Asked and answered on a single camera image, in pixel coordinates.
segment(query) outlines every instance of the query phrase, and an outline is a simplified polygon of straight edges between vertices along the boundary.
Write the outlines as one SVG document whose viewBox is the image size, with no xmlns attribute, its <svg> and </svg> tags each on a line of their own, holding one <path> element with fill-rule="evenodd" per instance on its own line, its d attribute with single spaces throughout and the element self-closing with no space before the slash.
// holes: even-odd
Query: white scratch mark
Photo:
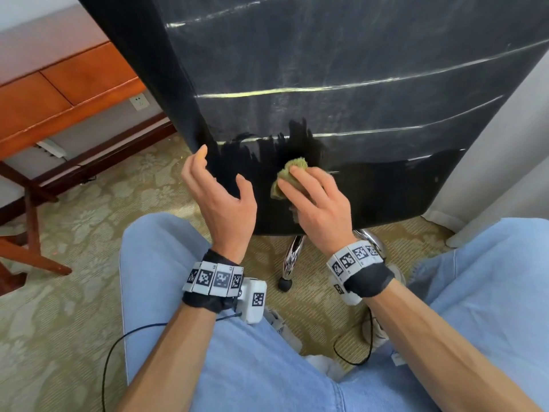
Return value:
<svg viewBox="0 0 549 412">
<path fill-rule="evenodd" d="M 419 158 L 411 158 L 408 159 L 408 162 L 411 162 L 412 160 L 418 160 L 418 159 L 424 159 L 424 158 L 430 158 L 433 155 L 427 155 L 427 156 L 420 156 Z"/>
<path fill-rule="evenodd" d="M 312 137 L 351 136 L 353 134 L 371 134 L 371 133 L 386 133 L 386 132 L 392 132 L 392 131 L 417 130 L 419 128 L 426 128 L 426 127 L 429 127 L 429 126 L 433 126 L 435 124 L 443 123 L 445 121 L 453 120 L 454 118 L 461 117 L 465 114 L 469 114 L 470 112 L 472 112 L 474 110 L 478 110 L 479 108 L 482 108 L 484 106 L 487 106 L 488 104 L 491 104 L 495 101 L 498 101 L 499 99 L 501 99 L 503 97 L 504 97 L 504 95 L 497 96 L 496 98 L 492 98 L 490 101 L 487 101 L 485 103 L 477 105 L 476 107 L 473 107 L 473 108 L 471 108 L 467 111 L 460 112 L 459 114 L 453 115 L 453 116 L 448 117 L 448 118 L 444 118 L 442 120 L 433 121 L 431 123 L 426 123 L 426 124 L 420 124 L 418 126 L 373 128 L 373 129 L 370 129 L 370 130 L 346 131 L 346 132 L 340 132 L 340 133 L 316 133 L 316 134 L 313 134 Z M 267 140 L 269 138 L 270 138 L 270 136 L 268 136 L 268 137 L 249 137 L 249 138 L 246 138 L 246 139 L 242 140 L 242 142 L 243 143 L 244 142 L 254 142 L 254 141 L 259 140 L 259 139 Z"/>
<path fill-rule="evenodd" d="M 505 56 L 514 55 L 516 53 L 531 49 L 532 47 L 536 47 L 544 43 L 547 43 L 548 41 L 549 39 L 537 41 L 536 43 L 532 43 L 530 45 L 526 45 L 523 47 L 518 47 L 516 49 L 509 50 L 507 52 L 498 53 L 497 55 L 489 56 L 488 58 L 477 59 L 471 62 L 466 62 L 464 64 L 449 66 L 447 68 L 440 68 L 440 69 L 424 71 L 424 72 L 419 72 L 417 74 L 410 74 L 410 75 L 404 75 L 404 76 L 392 76 L 389 78 L 384 78 L 382 80 L 370 80 L 370 81 L 354 82 L 354 83 L 343 84 L 343 85 L 331 85 L 326 87 L 301 87 L 301 88 L 288 87 L 288 88 L 264 89 L 264 90 L 258 90 L 258 91 L 247 91 L 247 92 L 202 94 L 196 97 L 197 98 L 241 98 L 244 96 L 266 96 L 271 94 L 282 94 L 282 93 L 289 93 L 289 92 L 322 92 L 322 91 L 333 91 L 338 89 L 367 87 L 370 85 L 377 85 L 377 84 L 388 83 L 388 82 L 406 81 L 406 80 L 411 80 L 413 78 L 421 78 L 424 76 L 431 76 L 431 75 L 442 74 L 444 72 L 454 71 L 456 69 L 467 68 L 468 66 L 478 65 L 484 62 L 489 62 L 492 60 L 503 58 Z"/>
<path fill-rule="evenodd" d="M 218 17 L 225 16 L 227 14 L 233 14 L 233 13 L 236 13 L 237 11 L 248 9 L 250 7 L 253 7 L 254 5 L 264 3 L 265 1 L 272 1 L 272 0 L 257 0 L 257 1 L 252 1 L 251 3 L 240 4 L 240 5 L 237 5 L 236 7 L 231 7 L 230 9 L 217 11 L 216 13 L 211 13 L 211 14 L 208 14 L 208 15 L 203 16 L 203 17 L 197 17 L 195 19 L 189 19 L 189 20 L 186 20 L 186 21 L 177 21 L 177 22 L 174 22 L 174 23 L 168 23 L 168 24 L 166 24 L 166 27 L 168 27 L 168 28 L 177 28 L 177 27 L 181 27 L 181 26 L 184 26 L 184 25 L 190 25 L 191 23 L 199 23 L 201 21 L 216 19 Z"/>
</svg>

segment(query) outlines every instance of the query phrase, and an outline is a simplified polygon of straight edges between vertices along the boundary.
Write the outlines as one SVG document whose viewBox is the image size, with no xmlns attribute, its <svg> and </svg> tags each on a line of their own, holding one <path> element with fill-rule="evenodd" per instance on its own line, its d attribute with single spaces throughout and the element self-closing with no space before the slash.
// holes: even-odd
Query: patterned carpet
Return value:
<svg viewBox="0 0 549 412">
<path fill-rule="evenodd" d="M 0 297 L 0 411 L 100 411 L 106 354 L 121 335 L 118 250 L 122 232 L 142 214 L 167 211 L 189 219 L 208 237 L 198 206 L 180 178 L 189 150 L 177 135 L 101 173 L 97 180 L 39 208 L 42 249 L 73 273 L 58 277 L 6 262 L 30 273 L 24 288 Z M 20 221 L 0 227 L 20 230 Z M 373 229 L 389 260 L 409 273 L 424 257 L 446 250 L 451 233 L 422 218 Z M 328 285 L 325 258 L 305 244 L 292 290 L 276 288 L 290 237 L 254 237 L 244 260 L 247 272 L 267 281 L 267 304 L 287 319 L 304 342 L 302 354 L 359 360 L 367 350 L 360 322 L 364 306 L 350 308 Z M 109 362 L 107 410 L 125 390 L 123 345 Z"/>
</svg>

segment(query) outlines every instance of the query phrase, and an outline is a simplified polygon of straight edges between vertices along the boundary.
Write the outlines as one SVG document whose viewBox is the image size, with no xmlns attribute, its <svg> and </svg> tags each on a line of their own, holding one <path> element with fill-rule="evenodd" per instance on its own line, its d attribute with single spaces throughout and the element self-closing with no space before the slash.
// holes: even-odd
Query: sponge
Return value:
<svg viewBox="0 0 549 412">
<path fill-rule="evenodd" d="M 282 169 L 280 172 L 278 172 L 278 174 L 276 176 L 277 179 L 276 179 L 276 181 L 273 182 L 273 185 L 271 186 L 271 198 L 274 198 L 274 199 L 287 199 L 286 195 L 284 195 L 284 193 L 278 187 L 277 181 L 278 181 L 279 178 L 284 179 L 285 181 L 288 181 L 289 183 L 292 184 L 292 186 L 295 189 L 301 191 L 303 194 L 305 194 L 305 196 L 308 196 L 308 193 L 305 190 L 305 188 L 290 173 L 290 167 L 292 167 L 292 166 L 298 166 L 298 167 L 301 167 L 302 169 L 307 169 L 308 168 L 307 161 L 305 160 L 305 158 L 297 158 L 297 159 L 292 159 L 292 160 L 288 161 L 284 165 L 284 169 Z"/>
</svg>

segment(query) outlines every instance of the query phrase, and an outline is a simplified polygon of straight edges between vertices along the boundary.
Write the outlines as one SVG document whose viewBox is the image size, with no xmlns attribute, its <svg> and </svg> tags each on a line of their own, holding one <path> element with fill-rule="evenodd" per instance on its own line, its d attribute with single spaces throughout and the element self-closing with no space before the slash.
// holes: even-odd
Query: light blue jeans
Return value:
<svg viewBox="0 0 549 412">
<path fill-rule="evenodd" d="M 170 214 L 145 215 L 127 228 L 120 251 L 124 332 L 168 322 L 208 246 L 188 221 Z M 408 287 L 549 411 L 549 221 L 504 219 L 464 247 L 422 262 Z M 127 337 L 128 381 L 161 332 Z M 392 352 L 385 344 L 335 383 L 265 320 L 254 326 L 239 318 L 220 321 L 191 410 L 438 410 L 408 366 L 394 365 Z"/>
</svg>

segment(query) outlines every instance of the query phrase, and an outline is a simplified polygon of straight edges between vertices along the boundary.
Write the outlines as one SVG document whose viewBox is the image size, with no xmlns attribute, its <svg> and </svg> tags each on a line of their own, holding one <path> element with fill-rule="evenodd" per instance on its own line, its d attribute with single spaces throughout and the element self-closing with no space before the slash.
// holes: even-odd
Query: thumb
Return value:
<svg viewBox="0 0 549 412">
<path fill-rule="evenodd" d="M 238 189 L 240 190 L 240 200 L 243 202 L 255 202 L 254 188 L 252 187 L 251 182 L 247 181 L 240 173 L 238 173 L 236 181 Z"/>
</svg>

